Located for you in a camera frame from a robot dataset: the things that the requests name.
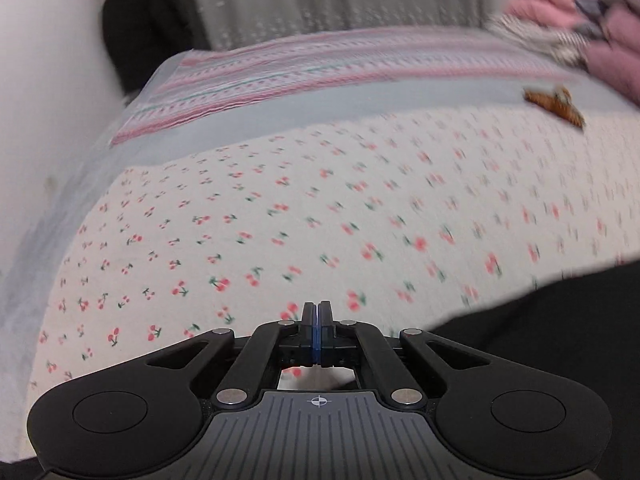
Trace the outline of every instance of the pink striped blanket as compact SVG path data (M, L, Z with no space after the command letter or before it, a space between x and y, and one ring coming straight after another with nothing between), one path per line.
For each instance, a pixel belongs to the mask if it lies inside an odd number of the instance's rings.
M383 27L281 38L231 52L189 52L111 140L296 92L437 76L567 78L554 63L475 29Z

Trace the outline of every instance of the crosshair symbol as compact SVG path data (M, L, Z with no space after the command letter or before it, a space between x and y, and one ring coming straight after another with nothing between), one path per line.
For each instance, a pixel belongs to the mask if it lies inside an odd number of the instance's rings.
M326 403L331 401L325 399L324 397L317 396L311 400L308 400L307 402L311 402L314 406L317 406L319 408L320 406L324 406Z

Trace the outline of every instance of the dark hanging garment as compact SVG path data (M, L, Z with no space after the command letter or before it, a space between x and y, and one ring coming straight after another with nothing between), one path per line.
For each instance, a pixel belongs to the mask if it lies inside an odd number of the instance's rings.
M588 386L613 419L596 473L640 478L640 262L553 283L431 332Z
M194 48L188 1L105 1L102 34L125 93L140 90L171 56Z

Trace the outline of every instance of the blue strip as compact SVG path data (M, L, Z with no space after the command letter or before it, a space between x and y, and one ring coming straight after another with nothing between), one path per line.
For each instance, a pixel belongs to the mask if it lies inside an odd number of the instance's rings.
M314 305L314 323L313 323L313 331L312 331L312 338L311 338L311 345L312 345L311 357L315 365L320 364L320 347L321 347L320 329L321 329L320 316L319 316L318 306Z

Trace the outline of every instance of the bed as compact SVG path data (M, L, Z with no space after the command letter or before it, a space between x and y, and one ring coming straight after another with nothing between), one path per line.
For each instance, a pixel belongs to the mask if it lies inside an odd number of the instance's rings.
M563 83L584 133L524 104ZM479 30L287 38L162 65L0 290L0 452L62 381L330 300L387 335L640 249L637 109ZM283 388L340 370L286 370Z

